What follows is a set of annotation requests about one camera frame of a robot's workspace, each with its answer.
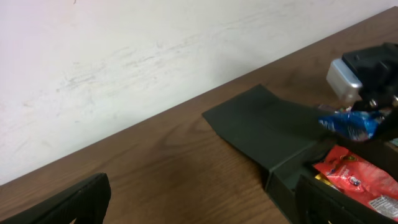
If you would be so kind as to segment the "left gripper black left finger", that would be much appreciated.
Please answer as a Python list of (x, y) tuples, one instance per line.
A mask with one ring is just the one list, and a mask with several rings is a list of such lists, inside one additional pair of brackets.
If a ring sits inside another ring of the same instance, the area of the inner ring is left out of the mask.
[(108, 176), (97, 173), (1, 224), (102, 224), (110, 199)]

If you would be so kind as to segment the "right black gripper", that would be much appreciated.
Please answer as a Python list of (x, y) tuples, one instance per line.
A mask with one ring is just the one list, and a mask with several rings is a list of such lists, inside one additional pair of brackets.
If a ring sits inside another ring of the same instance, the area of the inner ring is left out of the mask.
[(381, 45), (344, 53), (341, 58), (362, 83), (360, 100), (344, 111), (378, 111), (385, 116), (374, 139), (397, 138), (397, 44)]

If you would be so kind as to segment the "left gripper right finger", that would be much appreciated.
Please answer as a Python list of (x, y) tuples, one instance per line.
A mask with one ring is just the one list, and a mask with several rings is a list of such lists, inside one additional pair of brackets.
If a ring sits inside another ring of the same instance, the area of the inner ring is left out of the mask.
[(396, 224), (315, 178), (300, 176), (295, 188), (300, 223)]

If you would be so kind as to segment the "yellow snack bag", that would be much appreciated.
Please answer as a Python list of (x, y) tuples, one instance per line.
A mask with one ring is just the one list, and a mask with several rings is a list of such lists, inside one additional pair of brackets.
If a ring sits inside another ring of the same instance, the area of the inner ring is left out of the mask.
[(328, 185), (328, 186), (334, 188), (335, 190), (340, 191), (339, 188), (336, 187), (334, 184), (332, 184), (332, 183), (328, 180), (328, 178), (327, 178), (325, 175), (323, 175), (323, 174), (317, 174), (317, 175), (315, 176), (315, 178), (316, 178), (317, 180), (319, 180), (320, 182), (323, 182), (324, 184), (326, 184), (326, 185)]

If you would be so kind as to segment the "blue Oreo cookie pack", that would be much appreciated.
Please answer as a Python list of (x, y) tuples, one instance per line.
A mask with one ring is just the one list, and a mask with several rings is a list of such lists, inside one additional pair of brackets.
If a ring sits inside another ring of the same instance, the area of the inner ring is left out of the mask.
[(352, 141), (367, 141), (374, 137), (385, 116), (378, 112), (346, 111), (321, 116), (318, 122), (327, 130)]

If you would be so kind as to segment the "red snack bag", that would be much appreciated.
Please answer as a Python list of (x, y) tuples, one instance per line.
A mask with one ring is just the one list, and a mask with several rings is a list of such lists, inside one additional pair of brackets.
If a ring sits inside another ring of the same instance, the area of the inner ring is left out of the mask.
[(397, 221), (397, 181), (386, 171), (341, 146), (313, 167), (329, 186)]

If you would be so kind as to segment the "black box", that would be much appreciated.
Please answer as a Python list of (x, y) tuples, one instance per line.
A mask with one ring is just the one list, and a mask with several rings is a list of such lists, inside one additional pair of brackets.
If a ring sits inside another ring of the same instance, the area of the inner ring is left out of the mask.
[(382, 141), (354, 142), (318, 123), (324, 111), (285, 101), (263, 86), (204, 112), (215, 132), (262, 170), (265, 192), (291, 223), (300, 223), (295, 188), (300, 176), (315, 178), (313, 165), (343, 146), (397, 177), (397, 153)]

